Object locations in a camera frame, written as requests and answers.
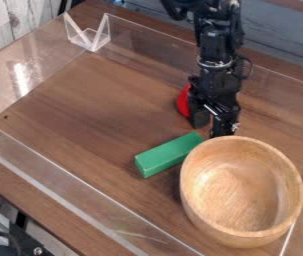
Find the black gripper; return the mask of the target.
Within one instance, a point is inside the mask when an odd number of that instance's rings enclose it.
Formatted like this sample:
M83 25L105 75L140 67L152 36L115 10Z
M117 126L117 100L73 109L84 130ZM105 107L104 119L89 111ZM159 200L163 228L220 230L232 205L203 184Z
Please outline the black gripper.
M240 105L236 95L242 80L235 75L191 76L188 93L189 123L195 129L210 123L211 137L230 136L239 127Z

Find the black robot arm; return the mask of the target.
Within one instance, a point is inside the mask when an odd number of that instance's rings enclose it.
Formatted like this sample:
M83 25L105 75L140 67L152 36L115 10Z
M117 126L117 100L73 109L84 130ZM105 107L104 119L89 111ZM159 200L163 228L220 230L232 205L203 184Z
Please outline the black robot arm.
M181 21L192 13L199 55L199 74L188 77L188 85L176 99L179 113L195 129L212 124L210 137L235 134L240 106L238 93L250 59L239 54L244 31L242 0L160 0L169 17Z

